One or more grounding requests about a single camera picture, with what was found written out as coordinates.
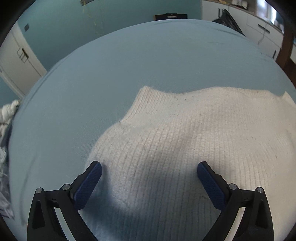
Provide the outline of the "wall power strip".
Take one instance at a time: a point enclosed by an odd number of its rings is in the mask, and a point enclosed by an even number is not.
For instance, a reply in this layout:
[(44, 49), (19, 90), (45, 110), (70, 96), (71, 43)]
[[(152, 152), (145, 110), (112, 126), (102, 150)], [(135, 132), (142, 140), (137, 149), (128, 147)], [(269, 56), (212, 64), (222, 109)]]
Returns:
[(94, 0), (80, 0), (80, 4), (81, 4), (81, 6), (85, 6), (85, 5), (87, 5), (87, 4), (89, 4), (89, 3), (91, 3), (91, 2), (93, 2)]

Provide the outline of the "grey wall switch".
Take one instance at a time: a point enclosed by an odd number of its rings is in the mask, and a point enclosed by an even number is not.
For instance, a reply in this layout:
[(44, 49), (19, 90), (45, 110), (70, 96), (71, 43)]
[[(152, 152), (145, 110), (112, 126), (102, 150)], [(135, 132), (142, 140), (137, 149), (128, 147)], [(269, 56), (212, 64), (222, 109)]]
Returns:
[(27, 32), (27, 30), (29, 30), (29, 28), (30, 28), (30, 26), (29, 26), (29, 24), (26, 24), (25, 26), (24, 26), (24, 30)]

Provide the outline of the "white bedroom door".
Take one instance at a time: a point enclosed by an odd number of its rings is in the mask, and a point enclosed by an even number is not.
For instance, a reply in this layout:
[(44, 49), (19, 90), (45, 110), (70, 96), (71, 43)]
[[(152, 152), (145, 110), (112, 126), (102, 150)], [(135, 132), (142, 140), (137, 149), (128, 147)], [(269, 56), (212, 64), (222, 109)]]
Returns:
[(1, 45), (1, 78), (20, 98), (47, 73), (15, 23)]

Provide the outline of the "white drawer cabinet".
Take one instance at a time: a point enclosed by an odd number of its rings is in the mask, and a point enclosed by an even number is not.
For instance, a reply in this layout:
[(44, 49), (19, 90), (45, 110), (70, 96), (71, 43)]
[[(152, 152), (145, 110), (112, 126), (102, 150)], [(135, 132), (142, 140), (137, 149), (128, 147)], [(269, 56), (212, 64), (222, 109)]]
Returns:
[(248, 11), (225, 1), (202, 1), (202, 20), (213, 21), (227, 10), (243, 34), (268, 56), (277, 58), (283, 41), (283, 31), (276, 22), (277, 11), (266, 1), (255, 1), (255, 10)]

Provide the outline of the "black and white box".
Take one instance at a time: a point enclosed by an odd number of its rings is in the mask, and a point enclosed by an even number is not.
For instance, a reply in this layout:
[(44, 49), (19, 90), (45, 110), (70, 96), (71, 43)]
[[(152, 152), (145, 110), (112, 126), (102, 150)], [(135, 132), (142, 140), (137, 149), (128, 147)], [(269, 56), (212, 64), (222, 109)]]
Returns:
[(179, 14), (179, 13), (166, 13), (166, 14), (160, 14), (160, 15), (154, 15), (155, 21), (161, 21), (161, 20), (171, 20), (171, 19), (187, 19), (187, 14)]

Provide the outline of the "grey crumpled garment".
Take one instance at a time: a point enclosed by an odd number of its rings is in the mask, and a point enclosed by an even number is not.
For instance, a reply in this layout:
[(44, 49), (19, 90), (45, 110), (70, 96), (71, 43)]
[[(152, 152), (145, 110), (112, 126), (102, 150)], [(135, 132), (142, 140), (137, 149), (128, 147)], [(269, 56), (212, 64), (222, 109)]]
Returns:
[(9, 181), (9, 141), (12, 123), (9, 123), (1, 137), (1, 216), (14, 219), (11, 206), (10, 181)]

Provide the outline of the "cream and blue knit sweater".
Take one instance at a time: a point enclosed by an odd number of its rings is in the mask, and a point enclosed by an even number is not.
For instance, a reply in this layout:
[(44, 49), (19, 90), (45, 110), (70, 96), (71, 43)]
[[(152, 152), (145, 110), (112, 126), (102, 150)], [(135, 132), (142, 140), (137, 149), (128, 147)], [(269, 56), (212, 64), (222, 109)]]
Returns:
[(103, 168), (82, 210), (98, 240), (202, 240), (219, 211), (197, 177), (201, 161), (241, 189), (265, 190), (275, 240), (295, 224), (295, 103), (287, 93), (143, 87), (88, 160)]

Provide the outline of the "white puffy duvet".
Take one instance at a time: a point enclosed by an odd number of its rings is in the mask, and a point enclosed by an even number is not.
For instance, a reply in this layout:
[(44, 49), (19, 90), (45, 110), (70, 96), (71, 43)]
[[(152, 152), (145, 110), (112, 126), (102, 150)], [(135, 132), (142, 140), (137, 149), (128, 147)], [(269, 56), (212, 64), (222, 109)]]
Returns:
[(19, 106), (21, 104), (21, 101), (14, 100), (12, 103), (8, 103), (2, 106), (1, 108), (1, 137), (4, 136), (4, 133), (8, 127), (8, 124), (10, 123), (11, 119), (15, 115), (16, 111), (18, 110)]

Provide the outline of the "light blue bed sheet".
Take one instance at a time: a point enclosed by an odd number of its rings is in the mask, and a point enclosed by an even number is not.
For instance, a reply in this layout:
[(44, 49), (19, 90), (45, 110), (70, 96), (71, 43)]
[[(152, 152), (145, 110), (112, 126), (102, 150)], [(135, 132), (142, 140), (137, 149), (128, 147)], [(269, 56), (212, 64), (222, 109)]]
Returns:
[(166, 20), (131, 26), (78, 48), (41, 78), (23, 100), (9, 142), (8, 226), (26, 240), (35, 190), (70, 183), (92, 162), (98, 139), (122, 120), (138, 92), (182, 94), (230, 87), (276, 96), (295, 87), (257, 45), (226, 26)]

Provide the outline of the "black plastic bag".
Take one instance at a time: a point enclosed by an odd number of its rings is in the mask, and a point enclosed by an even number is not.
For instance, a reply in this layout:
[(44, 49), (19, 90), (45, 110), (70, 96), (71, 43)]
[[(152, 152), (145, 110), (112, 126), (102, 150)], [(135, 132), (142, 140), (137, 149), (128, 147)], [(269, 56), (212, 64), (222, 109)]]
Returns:
[(226, 9), (218, 9), (218, 18), (213, 20), (213, 22), (229, 27), (245, 36), (239, 25)]

